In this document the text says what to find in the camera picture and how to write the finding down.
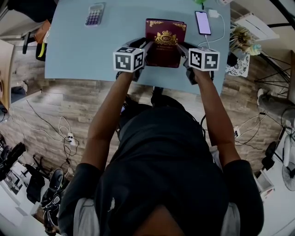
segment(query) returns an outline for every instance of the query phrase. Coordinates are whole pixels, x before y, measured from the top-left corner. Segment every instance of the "gold crest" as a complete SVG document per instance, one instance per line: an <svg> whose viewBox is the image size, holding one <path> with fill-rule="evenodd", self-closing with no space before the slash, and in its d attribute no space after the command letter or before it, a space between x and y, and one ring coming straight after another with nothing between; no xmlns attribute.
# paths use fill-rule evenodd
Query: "gold crest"
<svg viewBox="0 0 295 236"><path fill-rule="evenodd" d="M172 35L169 31L163 31L163 34L161 35L159 32L157 33L157 36L155 36L155 43L156 44L162 44L162 45L177 45L178 39L176 38L176 35Z"/></svg>
<svg viewBox="0 0 295 236"><path fill-rule="evenodd" d="M162 24L162 23L164 23L164 22L163 21L150 21L149 22L149 27L152 27L154 24Z"/></svg>
<svg viewBox="0 0 295 236"><path fill-rule="evenodd" d="M178 24L178 23L173 23L175 26L180 27L181 29L183 29L183 31L186 31L186 25L184 24Z"/></svg>

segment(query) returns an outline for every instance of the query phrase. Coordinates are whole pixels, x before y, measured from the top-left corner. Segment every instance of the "wooden floor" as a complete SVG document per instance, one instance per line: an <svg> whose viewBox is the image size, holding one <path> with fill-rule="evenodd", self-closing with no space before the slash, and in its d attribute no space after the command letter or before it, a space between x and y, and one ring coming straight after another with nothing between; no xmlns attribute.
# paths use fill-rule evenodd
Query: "wooden floor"
<svg viewBox="0 0 295 236"><path fill-rule="evenodd" d="M106 97L112 83L75 79L45 80L44 65L43 62L35 59L35 51L28 51L26 55L22 55L19 50L15 51L12 66L12 85L16 86L17 83L26 80L29 87L38 85L42 88L43 93L29 99L28 102L56 130L58 130L61 116L68 120L71 132L79 141L77 154L70 157L71 167L75 169L85 149L89 124ZM249 118L259 114L257 109L258 85L254 83L254 79L270 73L272 71L264 63L255 59L255 57L251 57L248 78L226 76L221 99L234 126L240 126ZM134 100L149 104L152 90L153 88L150 86L133 83L129 89L129 94ZM199 96L169 89L164 89L163 93L181 102L186 110L198 121L204 116L204 109ZM12 147L18 142L25 143L27 152L21 157L22 162L31 163L32 155L37 154L37 156L44 157L43 164L46 167L57 168L65 161L63 142L54 141L45 132L32 130L27 126L28 124L34 129L44 130L52 138L60 140L60 136L52 127L36 116L28 102L23 101L12 107L11 117L7 122L0 124L0 133L5 137L7 144ZM241 133L253 128L258 121L258 118L254 118L247 122L241 128ZM61 121L61 126L67 126L64 120ZM255 134L258 127L259 125L253 131L244 134L238 141L241 143L248 141ZM248 143L254 148L246 145L236 147L241 158L251 163L254 172L262 167L261 160L265 157L264 152L272 141L277 140L280 131L280 125L269 117L265 117L261 122L259 132ZM108 160L117 150L118 144L117 135L114 135ZM71 149L72 153L74 153L75 148L71 147ZM68 164L64 164L63 169L66 171L67 168Z"/></svg>

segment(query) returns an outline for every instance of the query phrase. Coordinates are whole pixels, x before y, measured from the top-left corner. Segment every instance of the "hand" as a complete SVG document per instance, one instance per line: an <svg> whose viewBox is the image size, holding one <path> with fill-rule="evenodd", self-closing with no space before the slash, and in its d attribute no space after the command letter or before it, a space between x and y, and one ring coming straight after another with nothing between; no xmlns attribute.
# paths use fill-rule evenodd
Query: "hand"
<svg viewBox="0 0 295 236"><path fill-rule="evenodd" d="M200 71L200 70L197 70L195 68L193 68L193 71L194 71L195 80L196 80L197 83L201 79L210 79L211 80L210 74L209 74L208 71Z"/></svg>

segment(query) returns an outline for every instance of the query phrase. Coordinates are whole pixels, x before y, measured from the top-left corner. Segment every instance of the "red passport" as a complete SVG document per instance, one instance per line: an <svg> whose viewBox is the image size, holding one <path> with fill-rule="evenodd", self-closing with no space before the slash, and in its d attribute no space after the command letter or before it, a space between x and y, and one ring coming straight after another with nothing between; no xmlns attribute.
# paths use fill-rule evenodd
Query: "red passport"
<svg viewBox="0 0 295 236"><path fill-rule="evenodd" d="M147 65L178 68L181 55L177 44L184 42L184 22L146 19L146 38L154 41L147 52Z"/></svg>

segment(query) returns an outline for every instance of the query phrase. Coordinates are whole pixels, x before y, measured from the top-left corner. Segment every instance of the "power strip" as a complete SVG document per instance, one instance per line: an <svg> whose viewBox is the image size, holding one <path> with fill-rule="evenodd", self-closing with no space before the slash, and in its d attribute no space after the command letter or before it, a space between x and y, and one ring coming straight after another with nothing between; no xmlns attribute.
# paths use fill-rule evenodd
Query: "power strip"
<svg viewBox="0 0 295 236"><path fill-rule="evenodd" d="M76 140L74 139L73 133L68 133L69 143L72 146L76 146Z"/></svg>
<svg viewBox="0 0 295 236"><path fill-rule="evenodd" d="M241 136L239 126L234 127L234 136L235 136L235 138Z"/></svg>

